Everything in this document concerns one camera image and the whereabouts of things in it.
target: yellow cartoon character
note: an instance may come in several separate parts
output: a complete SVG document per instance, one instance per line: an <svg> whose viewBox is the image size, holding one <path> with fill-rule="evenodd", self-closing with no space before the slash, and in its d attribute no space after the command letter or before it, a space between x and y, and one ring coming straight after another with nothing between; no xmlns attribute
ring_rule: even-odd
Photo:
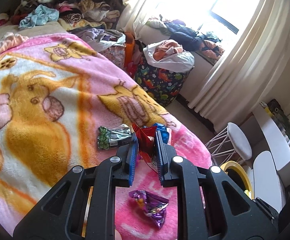
<svg viewBox="0 0 290 240"><path fill-rule="evenodd" d="M72 42L69 46L58 44L57 46L48 47L44 50L51 54L51 60L54 62L71 57L81 59L82 56L97 55L95 50L89 49L78 42Z"/></svg>
<svg viewBox="0 0 290 240"><path fill-rule="evenodd" d="M58 122L64 107L50 93L60 87L73 87L77 76L58 81L47 77L55 74L42 70L18 77L10 74L3 78L0 93L10 95L12 119L5 133L8 149L37 178L53 186L67 172L70 140Z"/></svg>
<svg viewBox="0 0 290 240"><path fill-rule="evenodd" d="M128 90L124 82L114 87L116 93L99 96L106 108L122 118L123 123L131 127L136 123L139 127L152 126L158 122L168 125L164 115L168 114L166 109L155 102L138 85Z"/></svg>

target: bed sheet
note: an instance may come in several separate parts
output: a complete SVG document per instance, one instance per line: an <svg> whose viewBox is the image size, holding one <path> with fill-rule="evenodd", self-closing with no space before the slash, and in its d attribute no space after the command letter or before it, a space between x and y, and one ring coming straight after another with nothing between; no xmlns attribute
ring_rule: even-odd
<svg viewBox="0 0 290 240"><path fill-rule="evenodd" d="M0 55L0 223L16 224L74 165L92 167L115 155L97 149L99 126L162 123L177 153L208 168L203 143L123 70L72 34L28 39ZM163 228L128 198L135 189L170 199ZM117 188L117 230L123 240L174 240L177 192L162 188L143 161L131 188Z"/></svg>

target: purple snack package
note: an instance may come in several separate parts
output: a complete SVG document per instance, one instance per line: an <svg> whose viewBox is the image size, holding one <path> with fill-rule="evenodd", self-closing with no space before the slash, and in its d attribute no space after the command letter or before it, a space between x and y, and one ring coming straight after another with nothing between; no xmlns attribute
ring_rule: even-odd
<svg viewBox="0 0 290 240"><path fill-rule="evenodd" d="M169 199L157 196L145 190L134 190L129 193L129 197L135 199L138 206L150 217L155 225L161 229L165 222Z"/></svg>

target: beige curtain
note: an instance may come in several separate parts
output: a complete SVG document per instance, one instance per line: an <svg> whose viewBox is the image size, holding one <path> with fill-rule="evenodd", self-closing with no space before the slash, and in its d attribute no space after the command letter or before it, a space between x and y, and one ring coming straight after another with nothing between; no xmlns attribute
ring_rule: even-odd
<svg viewBox="0 0 290 240"><path fill-rule="evenodd" d="M216 131L228 122L240 123L285 68L290 57L290 0L260 0L238 36L188 104L213 122Z"/></svg>
<svg viewBox="0 0 290 240"><path fill-rule="evenodd" d="M123 0L126 8L119 18L116 29L131 32L134 37L139 38L141 29L159 2L160 0Z"/></svg>

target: fleece blanket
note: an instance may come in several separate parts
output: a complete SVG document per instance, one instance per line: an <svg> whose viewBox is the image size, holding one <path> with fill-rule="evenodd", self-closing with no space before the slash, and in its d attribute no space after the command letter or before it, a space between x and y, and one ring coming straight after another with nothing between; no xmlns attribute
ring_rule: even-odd
<svg viewBox="0 0 290 240"><path fill-rule="evenodd" d="M162 123L179 155L208 168L209 152L124 71L72 34L29 38L0 54L0 223L16 224L74 165L92 167L116 154L97 150L99 126ZM157 230L128 198L135 189L170 199ZM162 188L143 161L131 188L117 188L116 229L123 240L177 238L177 192Z"/></svg>

